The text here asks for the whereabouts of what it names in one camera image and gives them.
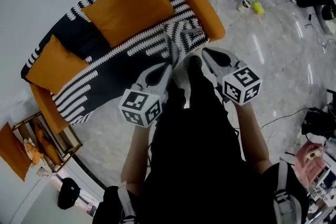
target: orange sofa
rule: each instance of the orange sofa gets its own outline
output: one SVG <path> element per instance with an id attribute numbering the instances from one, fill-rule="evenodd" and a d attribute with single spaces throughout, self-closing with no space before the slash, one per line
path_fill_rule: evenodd
<path id="1" fill-rule="evenodd" d="M 186 2 L 198 17 L 203 31 L 210 41 L 224 38 L 223 24 L 208 0 L 186 0 Z M 51 130 L 54 133 L 59 133 L 67 127 L 69 123 L 59 114 L 55 103 L 51 99 L 50 92 L 34 84 L 30 84 L 30 87 Z"/>

